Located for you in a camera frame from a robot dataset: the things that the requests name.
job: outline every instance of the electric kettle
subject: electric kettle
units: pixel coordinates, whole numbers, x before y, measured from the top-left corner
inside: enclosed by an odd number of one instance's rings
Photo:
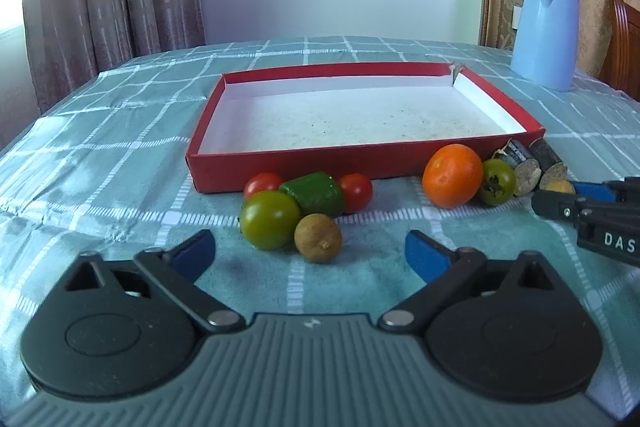
[[[578,50],[578,1],[524,0],[511,70],[550,89],[570,89]]]

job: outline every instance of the wooden log piece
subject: wooden log piece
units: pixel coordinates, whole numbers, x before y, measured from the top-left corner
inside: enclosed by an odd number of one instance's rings
[[[507,145],[498,149],[493,158],[507,163],[516,174],[516,189],[514,196],[524,196],[531,192],[542,175],[538,160],[517,140],[509,140]]]
[[[551,146],[544,138],[535,140],[535,142],[529,146],[529,152],[533,155],[533,158],[538,160],[540,169],[542,170],[539,188],[545,190],[549,182],[566,179],[566,165],[560,159],[560,156],[551,149]]]

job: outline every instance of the dried fruit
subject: dried fruit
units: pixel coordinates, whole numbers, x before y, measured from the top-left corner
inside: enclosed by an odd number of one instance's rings
[[[342,247],[340,227],[324,214],[309,214],[303,217],[293,235],[296,248],[312,263],[327,263]]]
[[[553,180],[548,182],[545,190],[553,192],[566,192],[567,194],[575,194],[575,187],[567,180]]]

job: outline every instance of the green cherry tomato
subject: green cherry tomato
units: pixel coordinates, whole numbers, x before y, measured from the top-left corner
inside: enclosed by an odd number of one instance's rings
[[[240,232],[259,250],[276,250],[293,238],[300,208],[288,194],[263,190],[251,196],[240,212]]]
[[[478,197],[482,203],[497,206],[508,201],[516,189],[516,174],[510,165],[492,158],[482,163],[482,183]]]

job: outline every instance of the orange tomato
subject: orange tomato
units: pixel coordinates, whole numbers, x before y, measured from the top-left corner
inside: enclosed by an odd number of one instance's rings
[[[482,183],[482,160],[466,145],[454,143],[436,152],[422,175],[422,189],[433,204],[453,208],[474,197]]]

